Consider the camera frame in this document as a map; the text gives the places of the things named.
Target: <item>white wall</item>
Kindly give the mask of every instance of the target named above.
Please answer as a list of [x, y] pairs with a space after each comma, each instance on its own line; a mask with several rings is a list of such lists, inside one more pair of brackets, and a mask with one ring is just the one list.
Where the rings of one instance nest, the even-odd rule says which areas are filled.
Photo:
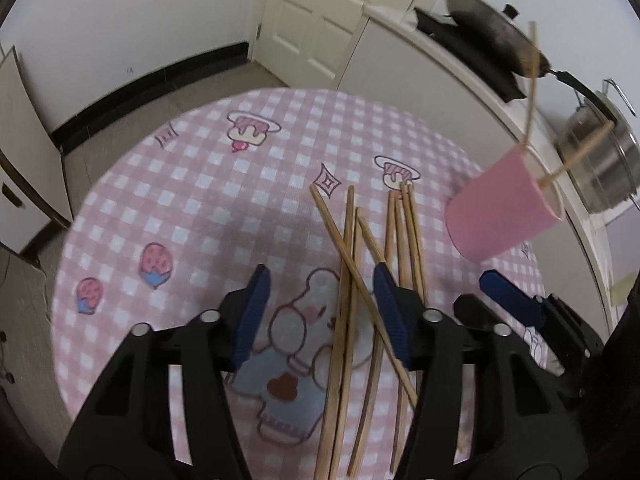
[[[48, 131], [146, 73], [252, 35], [254, 0], [17, 0], [0, 27]], [[133, 74], [127, 68], [133, 67]]]
[[[591, 89], [603, 78], [613, 78], [640, 111], [640, 20], [627, 0], [484, 0], [498, 10], [514, 5], [516, 23], [524, 31], [528, 21], [538, 22], [540, 49], [555, 70], [567, 70]], [[440, 0], [434, 10], [446, 13]], [[640, 120], [622, 100], [612, 101], [640, 137]], [[539, 106], [555, 128], [574, 111], [573, 91], [549, 75], [540, 80]]]

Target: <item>silver screw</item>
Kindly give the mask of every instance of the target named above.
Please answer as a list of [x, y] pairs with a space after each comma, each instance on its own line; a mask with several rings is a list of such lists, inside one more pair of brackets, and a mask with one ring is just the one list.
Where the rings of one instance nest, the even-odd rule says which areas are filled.
[[149, 330], [151, 330], [151, 325], [149, 325], [149, 323], [137, 323], [131, 329], [131, 333], [136, 337], [140, 337], [141, 335], [145, 335], [149, 332]]
[[220, 313], [217, 310], [205, 310], [200, 314], [200, 320], [203, 323], [215, 323], [220, 319]]
[[494, 325], [494, 333], [501, 337], [507, 337], [508, 335], [511, 335], [511, 328], [504, 323], [498, 323], [497, 325]]
[[422, 314], [422, 317], [427, 321], [431, 321], [432, 323], [439, 323], [442, 321], [441, 311], [435, 308], [430, 308], [428, 310], [425, 310], [424, 314]]

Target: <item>gingham pattern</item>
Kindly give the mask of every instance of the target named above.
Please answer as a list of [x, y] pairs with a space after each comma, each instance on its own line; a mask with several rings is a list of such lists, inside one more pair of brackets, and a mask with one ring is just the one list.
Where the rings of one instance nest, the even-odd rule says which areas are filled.
[[[231, 126], [226, 117], [232, 110], [270, 118], [282, 129], [269, 133], [261, 146], [232, 153], [226, 136]], [[443, 222], [444, 207], [480, 169], [450, 140], [408, 113], [341, 92], [263, 89], [197, 108], [170, 126], [140, 142], [100, 179], [68, 232], [53, 299], [52, 339], [58, 384], [72, 416], [133, 324], [146, 321], [156, 330], [183, 324], [244, 286], [258, 263], [272, 272], [270, 311], [303, 290], [312, 269], [338, 271], [337, 253], [307, 190], [321, 163], [342, 182], [326, 200], [334, 218], [340, 221], [344, 215], [346, 188], [355, 184], [357, 205], [366, 210], [379, 239], [388, 189], [373, 158], [385, 155], [420, 172], [415, 199], [431, 305], [451, 314], [459, 294], [479, 294], [478, 277], [489, 268], [499, 269], [528, 294], [543, 293], [530, 251], [527, 256], [515, 248], [478, 266], [453, 247]], [[163, 147], [155, 137], [164, 139]], [[174, 257], [171, 278], [156, 290], [138, 275], [140, 254], [149, 242], [164, 244]], [[368, 255], [362, 272], [370, 282]], [[92, 316], [78, 314], [75, 303], [76, 286], [87, 276], [104, 285]], [[267, 312], [263, 324], [270, 317]], [[505, 319], [524, 334], [513, 319]], [[353, 446], [367, 372], [365, 364], [351, 383], [341, 476]], [[179, 371], [173, 369], [170, 377], [177, 457], [188, 462]], [[469, 373], [465, 385], [459, 458], [468, 450], [472, 423]], [[396, 388], [385, 357], [362, 478], [379, 479], [388, 471]], [[312, 478], [319, 425], [300, 446], [278, 447], [256, 432], [260, 402], [232, 392], [228, 398], [254, 478]]]

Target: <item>table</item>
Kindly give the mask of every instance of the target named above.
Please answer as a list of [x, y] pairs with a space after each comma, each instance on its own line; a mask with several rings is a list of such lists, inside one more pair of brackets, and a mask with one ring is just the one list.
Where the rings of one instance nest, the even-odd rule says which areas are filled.
[[[497, 268], [528, 294], [542, 294], [535, 256], [523, 244], [482, 265], [453, 247], [447, 200], [481, 169], [411, 114], [328, 90], [261, 89], [196, 108], [164, 124], [94, 186], [69, 231], [52, 306], [62, 397], [76, 416], [130, 327], [183, 324], [216, 307], [266, 264], [273, 285], [252, 357], [227, 378], [236, 430], [254, 478], [313, 477], [335, 315], [339, 257], [308, 185], [342, 224], [346, 189], [383, 238], [386, 197], [413, 181], [430, 303], [452, 314], [459, 294], [479, 294]], [[361, 265], [370, 287], [373, 261]], [[360, 309], [340, 475], [353, 447], [372, 343]], [[535, 332], [504, 319], [532, 344]], [[466, 373], [459, 457], [470, 443]], [[397, 379], [383, 363], [361, 476], [388, 471]], [[189, 461], [179, 369], [170, 373], [177, 458]]]

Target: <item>countertop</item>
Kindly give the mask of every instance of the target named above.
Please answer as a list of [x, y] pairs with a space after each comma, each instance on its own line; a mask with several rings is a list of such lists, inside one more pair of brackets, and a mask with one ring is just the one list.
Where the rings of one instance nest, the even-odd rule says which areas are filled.
[[[527, 114], [527, 100], [513, 100], [504, 103], [497, 95], [460, 60], [450, 54], [439, 44], [430, 40], [425, 34], [416, 30], [417, 19], [413, 11], [402, 12], [388, 7], [364, 6], [363, 13], [381, 26], [402, 36], [416, 49], [422, 51], [435, 62], [442, 65], [451, 75], [457, 78], [487, 107], [503, 124], [505, 129], [516, 140], [524, 138], [524, 124]], [[530, 142], [548, 168], [561, 165], [553, 139], [556, 133], [546, 119], [538, 112], [534, 116], [534, 127]], [[612, 279], [609, 242], [605, 230], [604, 216], [591, 215], [582, 204], [574, 184], [567, 174], [558, 178], [567, 218], [580, 240], [584, 254], [591, 266], [602, 303], [605, 307], [609, 333], [614, 327], [609, 287]]]

